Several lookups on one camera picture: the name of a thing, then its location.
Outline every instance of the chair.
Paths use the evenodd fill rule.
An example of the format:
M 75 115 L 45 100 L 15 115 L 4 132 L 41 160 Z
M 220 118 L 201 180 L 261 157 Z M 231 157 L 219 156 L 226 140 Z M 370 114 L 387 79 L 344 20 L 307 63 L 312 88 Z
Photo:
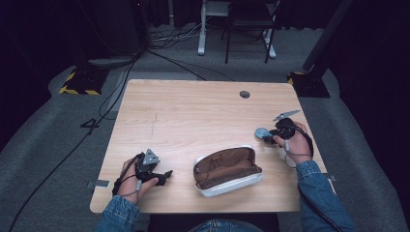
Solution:
M 258 40 L 262 37 L 264 30 L 272 29 L 265 58 L 265 63 L 268 62 L 269 50 L 272 46 L 275 31 L 274 14 L 275 12 L 273 14 L 270 13 L 268 6 L 263 1 L 233 1 L 229 4 L 228 17 L 220 38 L 223 40 L 223 36 L 227 30 L 228 38 L 226 41 L 225 64 L 228 63 L 232 29 L 243 29 L 247 31 L 260 30 L 261 33 L 259 34 Z

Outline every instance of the desk leg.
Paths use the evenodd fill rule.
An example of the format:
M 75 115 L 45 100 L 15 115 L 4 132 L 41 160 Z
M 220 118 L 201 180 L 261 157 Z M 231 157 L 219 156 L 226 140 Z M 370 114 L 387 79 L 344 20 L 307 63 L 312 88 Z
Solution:
M 198 55 L 205 54 L 205 39 L 206 39 L 206 0 L 202 0 L 201 13 L 201 34 L 199 35 Z
M 271 39 L 271 33 L 272 33 L 272 29 L 269 29 L 265 31 L 264 36 L 263 36 L 263 39 L 265 40 L 265 44 L 266 44 L 266 49 L 268 49 L 269 47 L 269 40 Z M 277 58 L 277 53 L 275 52 L 273 43 L 271 46 L 271 50 L 269 50 L 269 57 L 272 59 Z

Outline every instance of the person's left hand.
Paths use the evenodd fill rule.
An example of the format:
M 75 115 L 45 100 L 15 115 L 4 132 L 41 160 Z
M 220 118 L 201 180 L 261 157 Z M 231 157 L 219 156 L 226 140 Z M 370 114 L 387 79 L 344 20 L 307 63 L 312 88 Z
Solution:
M 126 162 L 124 162 L 123 170 L 127 168 L 128 164 L 131 161 L 132 159 L 129 159 Z M 138 162 L 138 159 L 135 159 L 133 164 L 131 164 L 130 168 L 128 169 L 128 171 L 126 172 L 123 178 L 123 180 L 126 180 L 126 179 L 127 180 L 121 184 L 117 192 L 118 195 L 123 196 L 126 200 L 131 201 L 131 203 L 133 204 L 136 204 L 142 198 L 142 196 L 144 196 L 144 194 L 159 181 L 158 178 L 153 178 L 143 183 L 139 192 L 136 192 L 135 190 L 136 190 L 136 185 L 138 183 L 138 179 L 135 176 L 135 164 L 137 162 Z

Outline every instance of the hand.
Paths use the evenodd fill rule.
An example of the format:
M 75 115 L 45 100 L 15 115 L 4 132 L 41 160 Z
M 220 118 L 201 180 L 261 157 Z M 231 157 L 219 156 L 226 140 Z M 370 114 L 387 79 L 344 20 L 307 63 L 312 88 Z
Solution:
M 123 171 L 127 168 L 128 164 L 131 161 L 132 159 L 129 159 L 126 162 L 124 162 Z M 158 178 L 153 178 L 143 183 L 139 192 L 136 192 L 135 190 L 136 190 L 136 185 L 138 183 L 138 179 L 135 176 L 135 164 L 137 162 L 138 162 L 138 159 L 135 159 L 133 164 L 131 164 L 130 168 L 124 175 L 123 180 L 125 181 L 123 182 L 123 184 L 121 184 L 117 192 L 118 195 L 123 196 L 126 200 L 131 201 L 133 204 L 136 204 L 142 198 L 142 196 L 144 196 L 144 194 L 159 181 Z
M 298 122 L 294 122 L 295 126 L 302 129 L 304 132 L 308 132 L 305 125 L 300 124 Z M 275 135 L 274 140 L 280 147 L 285 147 L 285 143 L 283 138 Z M 295 161 L 296 164 L 301 162 L 311 160 L 311 153 L 310 148 L 308 146 L 308 142 L 305 137 L 299 132 L 295 131 L 295 135 L 293 135 L 289 139 L 289 152 L 288 156 Z

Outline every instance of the denim sleeve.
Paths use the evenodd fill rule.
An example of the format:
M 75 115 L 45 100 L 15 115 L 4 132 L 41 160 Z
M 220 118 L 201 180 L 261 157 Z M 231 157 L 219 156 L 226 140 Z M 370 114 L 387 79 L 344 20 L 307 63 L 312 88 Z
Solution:
M 321 173 L 313 160 L 305 161 L 296 167 L 299 188 L 308 201 L 342 231 L 355 231 L 353 220 L 341 205 L 328 179 Z M 304 231 L 335 231 L 330 223 L 316 214 L 301 197 L 301 223 Z
M 139 208 L 130 201 L 114 195 L 102 212 L 96 231 L 134 231 Z

